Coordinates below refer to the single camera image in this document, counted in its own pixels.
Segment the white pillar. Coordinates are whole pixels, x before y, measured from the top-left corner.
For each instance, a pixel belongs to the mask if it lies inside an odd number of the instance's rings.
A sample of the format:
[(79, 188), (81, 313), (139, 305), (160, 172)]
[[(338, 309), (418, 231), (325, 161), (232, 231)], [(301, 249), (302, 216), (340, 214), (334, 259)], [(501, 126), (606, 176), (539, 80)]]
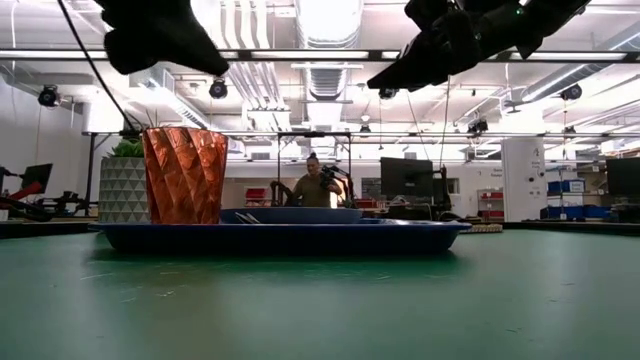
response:
[(540, 137), (512, 137), (501, 143), (506, 222), (536, 220), (547, 206), (545, 149)]

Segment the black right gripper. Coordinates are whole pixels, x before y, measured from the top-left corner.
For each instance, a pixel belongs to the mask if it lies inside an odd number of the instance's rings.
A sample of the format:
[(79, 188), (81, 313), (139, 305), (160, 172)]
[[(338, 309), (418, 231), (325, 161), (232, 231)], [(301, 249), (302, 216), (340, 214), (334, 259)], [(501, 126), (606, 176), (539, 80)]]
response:
[(420, 32), (367, 86), (415, 91), (445, 81), (449, 66), (467, 70), (504, 51), (495, 23), (504, 6), (505, 0), (409, 0), (407, 16)]

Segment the red storage bins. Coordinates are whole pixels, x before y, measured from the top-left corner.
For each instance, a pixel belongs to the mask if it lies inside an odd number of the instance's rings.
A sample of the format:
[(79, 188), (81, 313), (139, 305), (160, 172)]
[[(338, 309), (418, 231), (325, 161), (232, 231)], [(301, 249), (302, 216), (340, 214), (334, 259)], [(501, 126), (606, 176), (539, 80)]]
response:
[(486, 222), (504, 220), (504, 195), (501, 189), (479, 189), (477, 191), (477, 215)]

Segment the faceted orange cup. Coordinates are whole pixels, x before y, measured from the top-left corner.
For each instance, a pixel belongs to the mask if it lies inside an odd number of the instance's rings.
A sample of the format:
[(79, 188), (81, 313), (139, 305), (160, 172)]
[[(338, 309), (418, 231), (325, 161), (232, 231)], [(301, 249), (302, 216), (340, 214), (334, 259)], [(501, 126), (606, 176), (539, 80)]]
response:
[(229, 139), (191, 127), (142, 133), (146, 191), (153, 224), (217, 224)]

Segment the green table mat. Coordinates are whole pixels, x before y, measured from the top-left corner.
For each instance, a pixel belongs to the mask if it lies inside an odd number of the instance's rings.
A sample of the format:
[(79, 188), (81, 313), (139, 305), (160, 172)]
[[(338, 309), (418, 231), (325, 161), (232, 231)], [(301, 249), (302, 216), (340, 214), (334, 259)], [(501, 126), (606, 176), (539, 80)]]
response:
[(640, 360), (640, 237), (509, 230), (359, 261), (1, 240), (0, 360)]

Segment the blue storage bins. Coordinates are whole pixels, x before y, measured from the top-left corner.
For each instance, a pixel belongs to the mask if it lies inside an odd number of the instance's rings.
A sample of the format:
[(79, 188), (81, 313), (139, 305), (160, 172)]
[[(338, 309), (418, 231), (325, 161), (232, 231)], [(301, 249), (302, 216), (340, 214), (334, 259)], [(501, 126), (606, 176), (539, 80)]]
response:
[(584, 193), (585, 192), (585, 181), (583, 179), (568, 179), (568, 180), (558, 180), (551, 181), (548, 183), (548, 192), (559, 194), (559, 193)]

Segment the person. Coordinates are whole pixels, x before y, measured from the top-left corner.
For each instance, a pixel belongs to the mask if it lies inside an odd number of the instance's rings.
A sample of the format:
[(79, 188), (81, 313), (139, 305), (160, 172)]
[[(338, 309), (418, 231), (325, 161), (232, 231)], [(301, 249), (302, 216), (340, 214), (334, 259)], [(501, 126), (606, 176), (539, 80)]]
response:
[(334, 181), (323, 183), (321, 166), (315, 153), (306, 160), (307, 173), (296, 183), (292, 192), (293, 199), (299, 200), (302, 207), (331, 207), (331, 195), (341, 195), (342, 189)]

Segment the black computer monitor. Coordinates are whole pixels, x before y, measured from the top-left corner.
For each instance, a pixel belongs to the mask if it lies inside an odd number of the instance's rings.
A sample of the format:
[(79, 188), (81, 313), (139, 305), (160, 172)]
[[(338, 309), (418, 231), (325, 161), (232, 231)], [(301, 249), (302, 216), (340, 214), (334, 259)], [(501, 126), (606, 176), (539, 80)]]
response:
[(52, 163), (28, 166), (22, 174), (21, 189), (33, 189), (35, 194), (44, 194), (52, 169)]
[(640, 196), (640, 157), (608, 159), (607, 184), (613, 196)]
[(430, 160), (382, 157), (381, 194), (388, 199), (396, 196), (431, 197), (433, 173)]

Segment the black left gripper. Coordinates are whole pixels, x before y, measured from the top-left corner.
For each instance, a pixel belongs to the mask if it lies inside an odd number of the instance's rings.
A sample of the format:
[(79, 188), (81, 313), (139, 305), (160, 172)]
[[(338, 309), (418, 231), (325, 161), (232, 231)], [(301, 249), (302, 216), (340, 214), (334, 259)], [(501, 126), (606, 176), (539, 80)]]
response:
[(94, 0), (110, 26), (104, 49), (111, 65), (127, 75), (160, 61), (214, 76), (228, 62), (200, 26), (189, 0)]

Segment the potted plant white patterned pot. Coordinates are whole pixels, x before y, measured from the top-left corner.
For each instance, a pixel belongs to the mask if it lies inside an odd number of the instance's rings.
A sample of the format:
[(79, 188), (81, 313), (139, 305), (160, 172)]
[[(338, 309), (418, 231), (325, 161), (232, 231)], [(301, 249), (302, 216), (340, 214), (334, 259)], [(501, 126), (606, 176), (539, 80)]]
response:
[(100, 223), (149, 223), (146, 165), (142, 132), (156, 125), (148, 120), (126, 126), (119, 141), (100, 164), (98, 221)]

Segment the dark blue plastic tray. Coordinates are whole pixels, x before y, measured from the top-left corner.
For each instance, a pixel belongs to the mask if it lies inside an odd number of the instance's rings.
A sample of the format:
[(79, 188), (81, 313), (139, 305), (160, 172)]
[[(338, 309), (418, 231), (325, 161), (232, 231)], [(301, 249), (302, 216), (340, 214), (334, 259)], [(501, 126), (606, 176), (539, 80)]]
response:
[(354, 224), (94, 224), (110, 245), (137, 253), (232, 256), (387, 256), (447, 251), (468, 223), (365, 218)]

